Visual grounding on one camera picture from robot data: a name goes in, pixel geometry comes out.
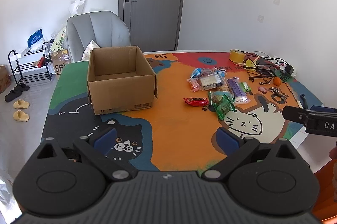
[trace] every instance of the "cardboard box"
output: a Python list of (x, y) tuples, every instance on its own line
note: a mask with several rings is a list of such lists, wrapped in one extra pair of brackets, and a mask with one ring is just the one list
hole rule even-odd
[(56, 77), (59, 78), (62, 73), (63, 68), (67, 64), (71, 63), (68, 50), (53, 52), (51, 53), (51, 56), (52, 56), (52, 63), (53, 63)]
[(156, 73), (138, 46), (91, 51), (88, 97), (95, 115), (150, 108), (154, 96)]
[(11, 84), (5, 65), (0, 65), (0, 93), (2, 93)]

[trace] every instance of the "black shoe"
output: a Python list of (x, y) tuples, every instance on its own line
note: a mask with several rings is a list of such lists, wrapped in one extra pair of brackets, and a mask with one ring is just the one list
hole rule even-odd
[(18, 86), (14, 87), (14, 90), (25, 92), (29, 90), (29, 85), (26, 85), (24, 83), (20, 83)]
[(10, 102), (13, 99), (18, 98), (20, 95), (22, 95), (22, 92), (20, 90), (11, 90), (9, 94), (5, 96), (5, 101)]

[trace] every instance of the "tiled floor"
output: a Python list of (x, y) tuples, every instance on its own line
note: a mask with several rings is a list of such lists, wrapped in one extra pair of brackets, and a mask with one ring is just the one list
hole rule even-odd
[(57, 79), (52, 82), (40, 81), (28, 84), (30, 90), (19, 97), (30, 103), (23, 111), (29, 114), (27, 122), (13, 119), (12, 102), (5, 102), (4, 97), (15, 87), (12, 83), (0, 94), (0, 169), (15, 178), (23, 165), (40, 144), (45, 118), (49, 103), (55, 89)]

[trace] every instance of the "human hand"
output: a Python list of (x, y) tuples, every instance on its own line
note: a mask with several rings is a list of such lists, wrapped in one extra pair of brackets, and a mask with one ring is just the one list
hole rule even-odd
[[(329, 157), (331, 159), (337, 159), (337, 146), (334, 147), (330, 153), (329, 153)], [(334, 201), (337, 202), (337, 162), (334, 164), (334, 168), (333, 168), (333, 172), (334, 172), (334, 177), (332, 178), (332, 185), (334, 187)]]

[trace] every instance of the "adhesive mark on wall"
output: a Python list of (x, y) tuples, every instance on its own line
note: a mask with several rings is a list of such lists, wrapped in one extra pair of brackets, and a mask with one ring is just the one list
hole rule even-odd
[(281, 1), (281, 0), (274, 0), (273, 4), (275, 4), (275, 5), (280, 5), (280, 1)]
[(261, 16), (261, 15), (258, 15), (258, 17), (257, 17), (257, 21), (260, 22), (260, 23), (263, 23), (264, 19), (265, 19), (265, 17)]

